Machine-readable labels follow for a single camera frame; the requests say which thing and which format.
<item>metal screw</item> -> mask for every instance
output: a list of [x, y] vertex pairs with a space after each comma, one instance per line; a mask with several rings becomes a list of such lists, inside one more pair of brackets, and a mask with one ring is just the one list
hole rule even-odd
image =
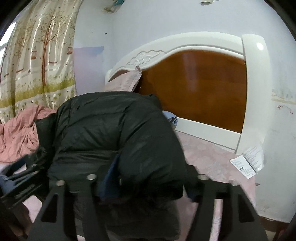
[[239, 186], [239, 183], [236, 180], [229, 180], [229, 183], [233, 186]]
[[199, 174], [198, 179], [200, 179], [200, 180], [209, 180], [210, 178], [205, 174]]
[[96, 174], [89, 174], [89, 175], [86, 177], [86, 179], [89, 180], [89, 181], [95, 180], [95, 179], [96, 179]]
[[61, 186], [63, 186], [65, 184], [65, 181], [60, 180], [60, 181], [57, 181], [56, 184], [57, 184], [58, 187], [61, 187]]

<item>paper sheet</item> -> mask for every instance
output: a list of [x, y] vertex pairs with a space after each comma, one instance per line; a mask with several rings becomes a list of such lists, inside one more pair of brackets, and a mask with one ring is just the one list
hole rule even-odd
[[230, 162], [247, 178], [251, 178], [256, 175], [256, 172], [248, 163], [248, 161], [243, 157], [239, 156], [235, 159], [230, 160]]
[[249, 148], [242, 155], [257, 173], [264, 167], [264, 157], [261, 146], [256, 145], [252, 148]]
[[247, 149], [241, 156], [230, 160], [230, 162], [249, 179], [264, 167], [263, 160], [262, 147], [256, 145]]

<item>white wall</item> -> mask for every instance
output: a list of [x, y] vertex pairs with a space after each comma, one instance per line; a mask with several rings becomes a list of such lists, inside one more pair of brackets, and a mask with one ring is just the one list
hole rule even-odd
[[[173, 34], [215, 31], [265, 39], [274, 93], [295, 103], [273, 101], [273, 124], [264, 143], [267, 164], [256, 177], [257, 208], [260, 215], [289, 222], [296, 211], [296, 42], [276, 12], [264, 0], [220, 0], [207, 6], [200, 0], [125, 0], [117, 13], [106, 16], [95, 9], [97, 2], [84, 0], [74, 47], [104, 46], [104, 71], [135, 48]], [[110, 29], [112, 39], [104, 36]], [[277, 108], [280, 104], [287, 107]]]
[[[113, 15], [105, 13], [103, 10], [106, 6], [112, 5], [112, 0], [83, 0], [77, 15], [75, 37], [74, 37], [74, 54], [75, 48], [84, 47], [104, 47], [103, 50], [103, 73], [97, 77], [98, 86], [87, 84], [83, 79], [77, 79], [77, 92], [85, 93], [101, 91], [101, 86], [105, 85], [105, 73], [116, 63], [114, 60], [113, 36], [112, 36], [112, 19]], [[85, 85], [83, 90], [79, 89], [79, 84]]]

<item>white headboard frame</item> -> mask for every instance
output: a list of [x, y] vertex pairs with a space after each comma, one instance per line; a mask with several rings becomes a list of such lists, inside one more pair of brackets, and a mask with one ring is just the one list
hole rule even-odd
[[145, 70], [185, 50], [213, 51], [244, 59], [247, 65], [247, 106], [241, 134], [182, 118], [178, 118], [176, 129], [230, 148], [237, 154], [263, 143], [269, 126], [272, 90], [269, 53], [261, 36], [247, 34], [240, 38], [217, 32], [192, 32], [161, 38], [123, 57], [107, 72], [105, 82], [120, 70], [133, 70], [137, 65]]

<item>window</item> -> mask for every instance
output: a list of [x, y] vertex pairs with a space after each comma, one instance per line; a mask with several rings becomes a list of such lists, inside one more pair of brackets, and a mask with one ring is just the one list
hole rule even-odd
[[12, 23], [8, 29], [6, 30], [5, 34], [3, 35], [3, 38], [0, 40], [0, 67], [2, 65], [2, 60], [5, 52], [5, 48], [7, 46], [8, 40], [15, 28], [16, 22]]

